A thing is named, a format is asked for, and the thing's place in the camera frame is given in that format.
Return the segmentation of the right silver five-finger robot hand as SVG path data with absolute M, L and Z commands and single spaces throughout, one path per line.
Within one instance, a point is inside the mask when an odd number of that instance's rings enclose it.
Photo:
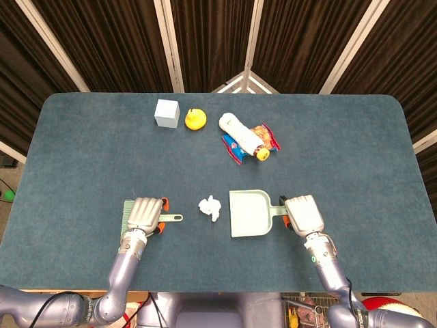
M 323 231 L 324 220 L 312 195 L 302 195 L 291 199 L 282 195 L 279 203 L 286 209 L 283 222 L 288 230 L 293 230 L 301 237 Z

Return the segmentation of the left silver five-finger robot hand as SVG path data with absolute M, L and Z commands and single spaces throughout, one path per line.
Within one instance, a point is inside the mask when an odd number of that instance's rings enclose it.
M 165 229 L 165 223 L 159 223 L 162 211 L 169 210 L 167 197 L 138 197 L 130 211 L 127 227 L 128 230 L 139 229 L 146 236 L 161 234 Z

